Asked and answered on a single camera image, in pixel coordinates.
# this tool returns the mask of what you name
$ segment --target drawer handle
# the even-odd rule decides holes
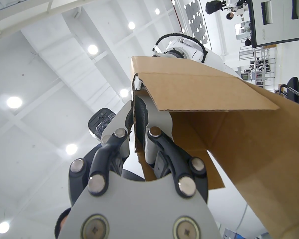
[[[299,19],[299,0],[292,0],[291,19]]]
[[[261,14],[263,25],[272,24],[271,1],[261,3]]]

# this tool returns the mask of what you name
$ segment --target cardboard flap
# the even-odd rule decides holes
[[[133,57],[132,70],[159,110],[274,110],[242,80],[187,59]]]

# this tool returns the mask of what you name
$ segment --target person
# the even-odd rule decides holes
[[[249,38],[246,39],[245,41],[245,46],[248,47],[248,46],[251,46],[251,41]]]
[[[61,229],[71,211],[71,208],[67,208],[63,213],[60,214],[58,220],[56,221],[55,228],[54,228],[54,236],[55,239],[58,239]]]
[[[226,18],[227,18],[228,20],[231,20],[231,19],[233,19],[234,15],[243,16],[243,14],[244,14],[245,11],[246,11],[246,10],[245,10],[244,8],[240,8],[240,9],[238,9],[238,10],[235,12],[235,14],[234,14],[233,12],[228,13],[228,14],[226,15]]]

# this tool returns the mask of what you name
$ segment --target black chair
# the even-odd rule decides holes
[[[279,88],[279,95],[283,95],[287,99],[292,100],[299,104],[299,80],[298,78],[292,77],[287,84],[282,84]]]

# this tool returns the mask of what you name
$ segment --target cardboard box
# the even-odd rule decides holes
[[[299,239],[299,104],[191,60],[133,57],[132,74],[179,146],[205,163],[209,150],[273,238]]]

